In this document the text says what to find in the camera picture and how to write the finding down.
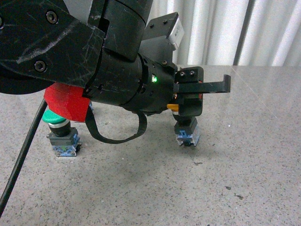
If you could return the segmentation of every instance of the gray speckled floor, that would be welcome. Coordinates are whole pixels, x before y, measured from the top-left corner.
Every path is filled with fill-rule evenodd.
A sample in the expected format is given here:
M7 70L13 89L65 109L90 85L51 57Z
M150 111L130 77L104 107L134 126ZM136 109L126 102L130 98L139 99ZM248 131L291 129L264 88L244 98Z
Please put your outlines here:
M196 148L177 145L169 111L121 145L74 123L76 158L55 157L41 123L0 225L301 225L301 68L204 70L205 81L231 75L232 90L205 95ZM1 193L41 100L0 95ZM94 107L106 136L135 133L131 113Z

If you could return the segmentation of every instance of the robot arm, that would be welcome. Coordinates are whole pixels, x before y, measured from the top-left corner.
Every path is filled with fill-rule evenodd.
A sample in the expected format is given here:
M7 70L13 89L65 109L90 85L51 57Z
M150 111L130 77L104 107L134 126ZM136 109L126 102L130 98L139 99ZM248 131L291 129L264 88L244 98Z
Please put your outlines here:
M1 1L0 92L46 88L52 111L91 122L92 136L103 142L108 140L91 129L90 101L138 114L139 135L146 129L145 114L169 108L178 121L178 140L196 145L196 139L183 138L183 128L192 129L186 133L192 135L202 94L230 92L230 77L204 83L201 67L178 70L172 56L184 34L179 16L172 13L146 25L151 5L151 0L95 0L84 24L69 14L63 0Z

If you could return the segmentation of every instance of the red mount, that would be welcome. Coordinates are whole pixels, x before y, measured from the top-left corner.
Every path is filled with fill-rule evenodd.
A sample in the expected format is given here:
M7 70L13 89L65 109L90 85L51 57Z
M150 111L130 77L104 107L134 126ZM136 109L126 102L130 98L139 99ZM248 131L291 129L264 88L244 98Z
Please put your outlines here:
M90 99L82 97L84 89L55 83L44 94L49 109L71 121L84 122Z

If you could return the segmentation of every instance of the black strap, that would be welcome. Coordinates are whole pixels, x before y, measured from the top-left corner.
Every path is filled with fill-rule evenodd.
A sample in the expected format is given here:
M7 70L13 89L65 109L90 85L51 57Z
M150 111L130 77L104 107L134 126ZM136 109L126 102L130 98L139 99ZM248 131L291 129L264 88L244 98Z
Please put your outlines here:
M139 117L138 131L135 135L133 135L127 139L124 139L124 140L111 140L111 139L105 138L102 135L100 135L93 112L92 112L92 109L90 107L88 108L87 115L86 115L86 125L87 125L87 128L88 128L90 134L96 140L99 140L99 141L107 143L107 144L121 144L121 143L125 143L127 141L133 140L133 139L143 135L143 133L146 131L146 128L147 128L146 116L141 111L137 111L136 114Z

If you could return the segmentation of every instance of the blue terminal block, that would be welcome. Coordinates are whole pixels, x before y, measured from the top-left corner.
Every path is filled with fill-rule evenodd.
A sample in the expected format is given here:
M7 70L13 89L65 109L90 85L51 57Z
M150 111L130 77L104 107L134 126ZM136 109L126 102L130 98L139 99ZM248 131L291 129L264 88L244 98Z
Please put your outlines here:
M78 131L75 128L71 128L71 132L64 137L58 137L51 132L47 138L58 157L75 157L81 145Z
M176 140L180 146L183 144L185 146L197 146L201 133L195 117L189 121L177 122L174 126L174 131L176 133Z
M187 134L185 130L180 130L180 133L181 134L178 134L176 138L180 146L183 144L185 146L197 146L199 137L201 135L198 125L195 127L192 134Z

